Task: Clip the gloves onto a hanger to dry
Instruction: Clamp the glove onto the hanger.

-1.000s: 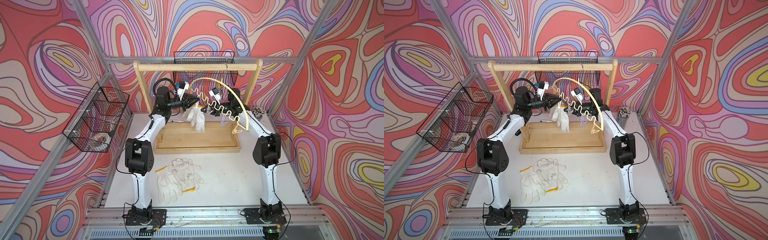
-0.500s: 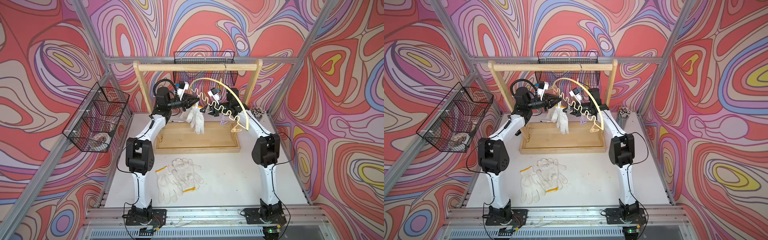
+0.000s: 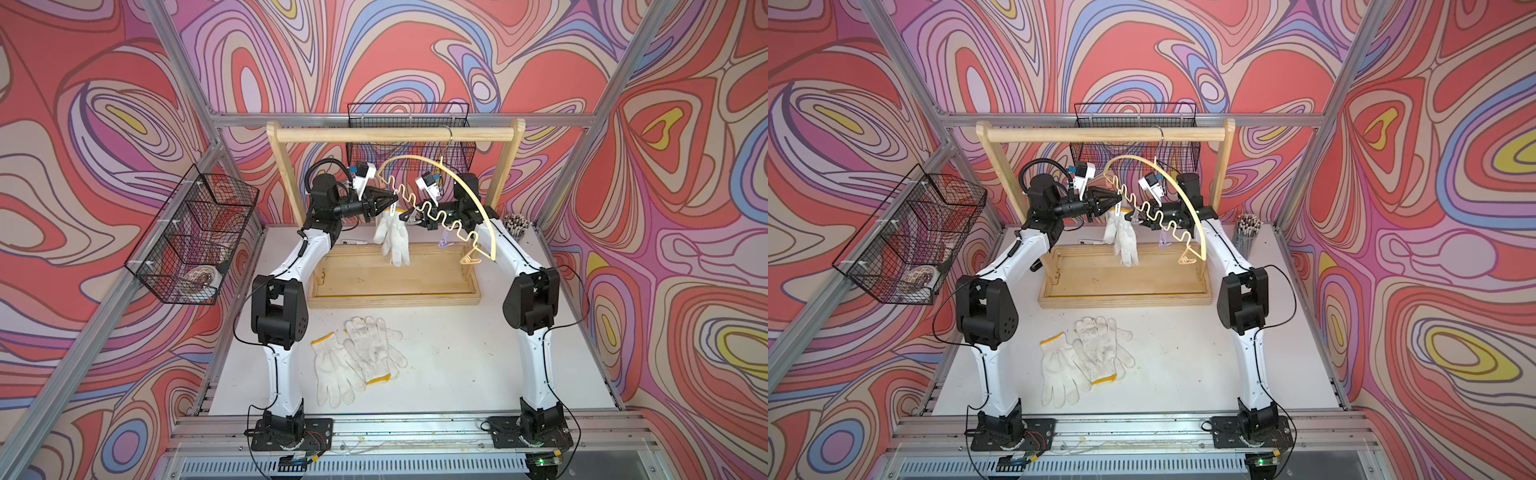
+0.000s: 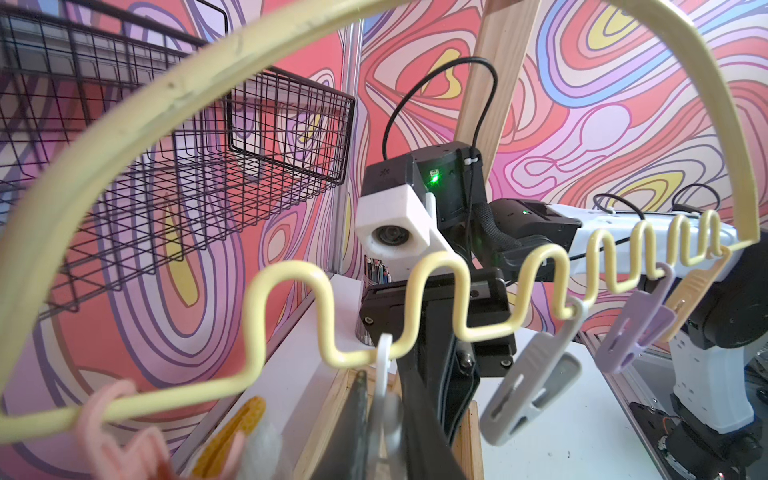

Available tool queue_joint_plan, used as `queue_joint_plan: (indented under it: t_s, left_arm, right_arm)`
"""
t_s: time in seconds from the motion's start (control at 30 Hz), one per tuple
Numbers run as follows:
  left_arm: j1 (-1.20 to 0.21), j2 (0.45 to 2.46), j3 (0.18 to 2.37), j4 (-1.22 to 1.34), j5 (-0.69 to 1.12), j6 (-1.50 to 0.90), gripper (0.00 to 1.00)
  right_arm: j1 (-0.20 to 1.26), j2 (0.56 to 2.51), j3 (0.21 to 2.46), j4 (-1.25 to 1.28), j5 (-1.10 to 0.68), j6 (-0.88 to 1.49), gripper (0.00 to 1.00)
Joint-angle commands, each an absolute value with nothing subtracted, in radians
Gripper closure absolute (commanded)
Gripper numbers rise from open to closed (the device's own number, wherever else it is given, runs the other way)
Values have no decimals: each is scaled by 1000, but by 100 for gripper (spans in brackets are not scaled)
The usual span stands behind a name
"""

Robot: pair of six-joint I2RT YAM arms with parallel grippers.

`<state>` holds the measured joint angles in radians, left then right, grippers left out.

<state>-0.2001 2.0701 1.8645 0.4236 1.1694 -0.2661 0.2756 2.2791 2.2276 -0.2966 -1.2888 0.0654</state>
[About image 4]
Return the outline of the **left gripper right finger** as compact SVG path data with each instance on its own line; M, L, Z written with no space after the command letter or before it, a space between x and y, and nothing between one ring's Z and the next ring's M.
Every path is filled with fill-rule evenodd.
M464 480L466 476L447 443L415 364L399 359L397 369L402 388L407 478Z

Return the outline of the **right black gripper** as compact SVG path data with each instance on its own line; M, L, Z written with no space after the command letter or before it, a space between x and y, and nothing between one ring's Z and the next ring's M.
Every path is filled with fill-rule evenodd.
M426 389L427 403L436 413L449 443L453 443L480 379L503 377L514 363L515 337L464 343L453 332L454 276L431 276L422 296L420 330L405 357ZM397 340L404 325L406 283L372 285L362 297L358 339L370 346L381 334ZM510 314L502 272L497 268L471 273L467 325L487 326Z

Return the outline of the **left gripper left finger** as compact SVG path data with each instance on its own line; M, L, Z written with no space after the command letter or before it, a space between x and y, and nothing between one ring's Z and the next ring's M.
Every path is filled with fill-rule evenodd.
M368 375L354 378L311 479L365 479L368 453Z

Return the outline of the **yellow curved clip hanger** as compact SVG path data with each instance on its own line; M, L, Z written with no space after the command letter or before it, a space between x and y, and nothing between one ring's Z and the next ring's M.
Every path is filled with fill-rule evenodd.
M667 46L676 56L696 86L700 98L710 115L713 127L726 155L726 165L732 185L745 191L734 193L734 223L738 239L751 246L759 239L755 179L748 158L741 125L736 117L733 98L715 63L715 59L686 15L665 1L605 1L625 9ZM69 265L67 255L70 244L81 230L96 218L101 223L118 223L144 213L148 233L135 243L119 243L110 239L112 250L107 252L116 259L113 265L122 267L121 249L149 242L155 265L155 238L165 231L151 230L156 221L154 211L167 205L176 205L177 213L187 209L186 199L199 200L198 219L187 220L192 233L200 230L204 238L218 241L241 226L234 218L234 206L254 207L264 197L261 187L280 187L278 199L309 187L310 193L323 192L331 185L340 185L346 172L346 163L336 173L323 174L314 164L309 167L277 161L257 152L227 147L218 160L168 160L160 167L132 167L141 155L170 134L198 111L210 104L223 101L228 106L233 100L231 90L239 84L263 76L272 70L272 64L305 45L363 17L389 10L404 1L297 1L286 8L262 17L217 43L203 44L196 52L181 55L159 45L147 44L161 53L181 55L179 62L160 70L162 76L146 85L137 80L115 80L123 84L141 86L129 98L106 111L98 121L88 124L76 141L62 150L55 161L40 170L40 175L29 183L24 195L10 212L1 236L1 395L12 377L21 356L22 347L42 315L40 309L48 303L49 291L60 275L61 265ZM188 195L187 187L178 181L158 182L158 175L174 180L185 180L192 174L201 179L202 192ZM104 192L107 197L105 213L91 213ZM256 200L230 201L229 191L245 187L245 193L255 193ZM287 261L263 270L250 287L244 300L246 363L236 374L188 383L164 390L136 393L118 399L106 410L107 422L147 418L155 414L212 402L242 393L261 374L266 361L265 308L269 292L279 283L301 281L315 289L318 301L325 302L319 333L323 359L334 367L361 366L374 358L372 353L341 352L333 345L334 316L332 291L322 269L302 261ZM37 411L21 416L8 416L1 412L1 445L22 443L44 438L74 428L82 410L73 405L53 410Z

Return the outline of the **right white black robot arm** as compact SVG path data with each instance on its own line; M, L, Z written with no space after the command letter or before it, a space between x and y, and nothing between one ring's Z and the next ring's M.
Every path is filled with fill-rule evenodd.
M527 310L504 304L504 284L517 284L528 299L535 283L550 283L563 303L567 275L583 274L585 305L601 288L627 297L595 354L602 372L622 372L655 342L671 348L671 398L681 423L659 441L667 465L702 479L744 472L762 456L762 424L736 370L747 345L767 330L767 277L759 271L767 245L745 246L716 214L685 205L645 213L517 199L464 202L395 189L362 197L355 232L393 277L363 300L360 317L373 338L402 333L406 283L416 264L457 251L459 237L468 235L482 267L462 288L461 300L454 299L449 269L426 282L426 325L459 311L473 343L508 340L513 330L507 319Z

